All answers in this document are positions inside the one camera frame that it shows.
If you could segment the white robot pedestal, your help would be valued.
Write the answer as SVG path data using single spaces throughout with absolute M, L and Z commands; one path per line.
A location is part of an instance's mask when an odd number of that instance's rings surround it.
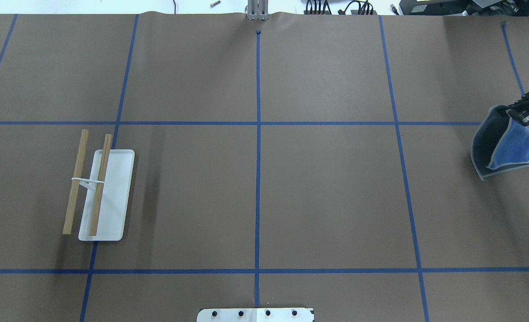
M 197 322 L 314 322 L 309 308 L 211 308 L 197 314 Z

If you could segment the blue towel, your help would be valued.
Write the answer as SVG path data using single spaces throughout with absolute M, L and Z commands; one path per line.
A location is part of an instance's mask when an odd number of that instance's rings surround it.
M 512 119 L 507 109 L 490 108 L 471 141 L 471 162 L 481 181 L 529 167 L 529 129 Z

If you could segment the metal bolt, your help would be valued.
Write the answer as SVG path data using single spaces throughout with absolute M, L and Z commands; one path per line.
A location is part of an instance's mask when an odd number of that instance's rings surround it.
M 212 4 L 210 4 L 210 8 L 214 8 L 215 6 L 217 6 L 217 5 L 220 4 L 220 3 L 221 3 L 221 1 L 218 0 L 218 1 L 216 1 L 216 2 L 214 2 L 214 3 L 212 3 Z

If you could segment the black power strip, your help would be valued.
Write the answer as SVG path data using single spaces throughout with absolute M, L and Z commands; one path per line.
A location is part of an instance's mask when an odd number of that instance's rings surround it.
M 373 3 L 369 0 L 346 0 L 341 8 L 332 8 L 331 0 L 304 0 L 305 8 L 301 11 L 307 16 L 376 16 Z

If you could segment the white rack with wooden bars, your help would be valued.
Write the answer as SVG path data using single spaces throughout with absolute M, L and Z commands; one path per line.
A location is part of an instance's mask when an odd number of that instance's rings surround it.
M 135 152 L 113 149 L 113 136 L 105 135 L 102 149 L 94 152 L 89 178 L 82 178 L 89 131 L 81 131 L 71 177 L 62 234 L 72 234 L 80 188 L 86 189 L 78 240 L 118 242 L 123 239 L 133 181 Z

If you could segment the aluminium frame post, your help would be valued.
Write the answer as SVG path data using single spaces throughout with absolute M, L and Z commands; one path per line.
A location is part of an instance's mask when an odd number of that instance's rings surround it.
M 267 21 L 270 18 L 268 0 L 248 0 L 246 16 L 249 21 Z

